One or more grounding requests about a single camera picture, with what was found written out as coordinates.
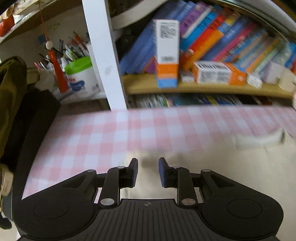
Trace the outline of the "pastel sticky note cube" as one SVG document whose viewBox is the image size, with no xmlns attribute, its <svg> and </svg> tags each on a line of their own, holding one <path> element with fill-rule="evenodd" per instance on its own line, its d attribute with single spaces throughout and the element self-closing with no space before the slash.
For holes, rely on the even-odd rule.
<svg viewBox="0 0 296 241">
<path fill-rule="evenodd" d="M 284 66 L 270 60 L 263 69 L 262 80 L 266 84 L 276 85 L 280 80 L 283 71 Z"/>
</svg>

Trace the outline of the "lying orange white box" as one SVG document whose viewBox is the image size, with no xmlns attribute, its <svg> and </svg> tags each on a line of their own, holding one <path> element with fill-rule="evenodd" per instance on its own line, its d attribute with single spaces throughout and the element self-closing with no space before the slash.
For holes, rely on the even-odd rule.
<svg viewBox="0 0 296 241">
<path fill-rule="evenodd" d="M 225 84 L 241 86 L 246 82 L 247 73 L 232 63 L 197 61 L 191 73 L 198 84 Z"/>
</svg>

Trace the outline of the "tall orange white box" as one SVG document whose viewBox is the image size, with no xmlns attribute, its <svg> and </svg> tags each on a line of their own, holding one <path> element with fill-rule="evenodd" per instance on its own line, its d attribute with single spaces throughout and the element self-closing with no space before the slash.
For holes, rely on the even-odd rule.
<svg viewBox="0 0 296 241">
<path fill-rule="evenodd" d="M 154 20 L 154 47 L 158 88 L 176 88 L 179 76 L 180 22 Z"/>
</svg>

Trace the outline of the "pink checkered table mat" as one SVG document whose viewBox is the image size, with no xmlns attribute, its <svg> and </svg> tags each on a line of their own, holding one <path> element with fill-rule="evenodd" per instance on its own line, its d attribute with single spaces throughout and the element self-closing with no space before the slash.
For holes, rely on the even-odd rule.
<svg viewBox="0 0 296 241">
<path fill-rule="evenodd" d="M 127 166 L 133 151 L 201 151 L 225 138 L 285 129 L 295 139 L 295 110 L 191 106 L 85 113 L 55 118 L 27 178 L 23 197 L 86 170 Z"/>
</svg>

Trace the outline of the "olive green garment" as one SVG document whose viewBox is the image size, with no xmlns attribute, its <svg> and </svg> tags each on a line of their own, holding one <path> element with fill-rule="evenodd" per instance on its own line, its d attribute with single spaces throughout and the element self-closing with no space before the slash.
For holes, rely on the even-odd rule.
<svg viewBox="0 0 296 241">
<path fill-rule="evenodd" d="M 27 91 L 27 65 L 19 56 L 13 56 L 1 63 L 1 156 L 9 133 Z"/>
</svg>

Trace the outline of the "white green-lid pen tub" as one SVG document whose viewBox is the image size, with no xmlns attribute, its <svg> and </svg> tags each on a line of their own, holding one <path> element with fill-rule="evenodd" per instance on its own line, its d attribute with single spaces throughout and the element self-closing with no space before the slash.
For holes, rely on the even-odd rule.
<svg viewBox="0 0 296 241">
<path fill-rule="evenodd" d="M 64 70 L 70 87 L 79 98 L 87 98 L 100 92 L 90 57 L 75 60 Z"/>
</svg>

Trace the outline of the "row of colourful books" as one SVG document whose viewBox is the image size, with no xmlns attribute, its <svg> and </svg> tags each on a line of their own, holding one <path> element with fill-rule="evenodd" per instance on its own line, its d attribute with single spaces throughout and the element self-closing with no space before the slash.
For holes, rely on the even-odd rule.
<svg viewBox="0 0 296 241">
<path fill-rule="evenodd" d="M 201 59 L 228 33 L 234 35 L 267 36 L 266 29 L 251 22 L 239 12 L 219 5 L 196 4 L 185 1 L 168 1 L 150 20 L 132 47 L 119 62 L 119 73 L 156 73 L 154 58 L 154 20 L 170 19 L 180 22 L 179 68 L 189 70 L 193 62 Z"/>
</svg>

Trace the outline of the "white phone charger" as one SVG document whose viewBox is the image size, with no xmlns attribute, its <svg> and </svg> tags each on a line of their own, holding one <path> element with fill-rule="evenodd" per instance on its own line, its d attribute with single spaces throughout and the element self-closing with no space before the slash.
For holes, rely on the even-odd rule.
<svg viewBox="0 0 296 241">
<path fill-rule="evenodd" d="M 256 72 L 248 73 L 246 82 L 255 88 L 262 88 L 263 85 L 260 75 Z"/>
</svg>

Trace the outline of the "white wooden bookshelf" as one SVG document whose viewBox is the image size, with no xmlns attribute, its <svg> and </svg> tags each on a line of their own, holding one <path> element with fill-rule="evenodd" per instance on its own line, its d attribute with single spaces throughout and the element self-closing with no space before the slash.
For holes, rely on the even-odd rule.
<svg viewBox="0 0 296 241">
<path fill-rule="evenodd" d="M 129 95 L 291 97 L 295 69 L 273 64 L 295 41 L 295 14 L 274 1 L 140 1 L 114 17 L 108 1 L 17 1 L 1 14 L 1 58 L 21 56 L 62 103 Z"/>
</svg>

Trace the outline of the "cream t-shirt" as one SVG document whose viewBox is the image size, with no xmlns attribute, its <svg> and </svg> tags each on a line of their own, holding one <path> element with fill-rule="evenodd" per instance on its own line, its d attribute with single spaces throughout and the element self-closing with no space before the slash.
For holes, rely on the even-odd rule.
<svg viewBox="0 0 296 241">
<path fill-rule="evenodd" d="M 162 188 L 158 160 L 191 172 L 211 169 L 277 200 L 284 219 L 278 232 L 283 240 L 295 235 L 295 139 L 283 128 L 265 136 L 236 135 L 204 150 L 188 153 L 133 151 L 125 163 L 138 159 L 135 187 L 121 190 L 123 198 L 173 198 L 176 191 Z"/>
</svg>

